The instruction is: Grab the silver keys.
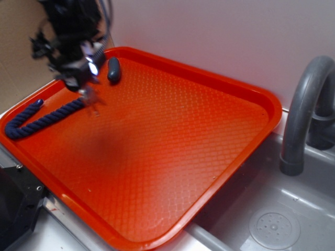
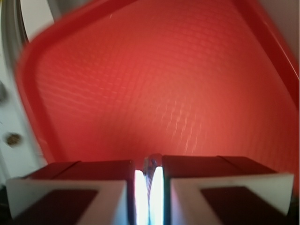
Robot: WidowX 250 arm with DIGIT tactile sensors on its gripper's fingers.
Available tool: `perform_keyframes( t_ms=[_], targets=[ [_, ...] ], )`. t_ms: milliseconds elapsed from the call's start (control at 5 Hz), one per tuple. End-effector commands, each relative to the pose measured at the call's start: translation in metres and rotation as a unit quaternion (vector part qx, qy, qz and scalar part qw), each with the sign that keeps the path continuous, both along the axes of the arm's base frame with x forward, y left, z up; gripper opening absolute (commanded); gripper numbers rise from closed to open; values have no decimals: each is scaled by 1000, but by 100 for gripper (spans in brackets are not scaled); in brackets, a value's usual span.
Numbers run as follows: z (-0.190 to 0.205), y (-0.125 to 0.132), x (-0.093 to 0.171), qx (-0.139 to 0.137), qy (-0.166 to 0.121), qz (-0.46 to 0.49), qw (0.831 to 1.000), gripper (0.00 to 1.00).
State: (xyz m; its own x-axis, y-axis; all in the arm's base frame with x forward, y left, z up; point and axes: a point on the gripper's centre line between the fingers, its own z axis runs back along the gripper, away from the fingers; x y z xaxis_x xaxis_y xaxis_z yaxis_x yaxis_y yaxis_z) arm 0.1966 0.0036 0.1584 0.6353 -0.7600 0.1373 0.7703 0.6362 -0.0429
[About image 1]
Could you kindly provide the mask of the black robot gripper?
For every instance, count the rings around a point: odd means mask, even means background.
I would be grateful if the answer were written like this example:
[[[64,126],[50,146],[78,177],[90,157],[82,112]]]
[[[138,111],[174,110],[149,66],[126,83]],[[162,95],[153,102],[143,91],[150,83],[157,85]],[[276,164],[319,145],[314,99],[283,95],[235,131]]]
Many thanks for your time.
[[[47,58],[71,92],[83,90],[104,62],[108,12],[104,1],[39,1],[47,17],[30,38],[32,58]]]

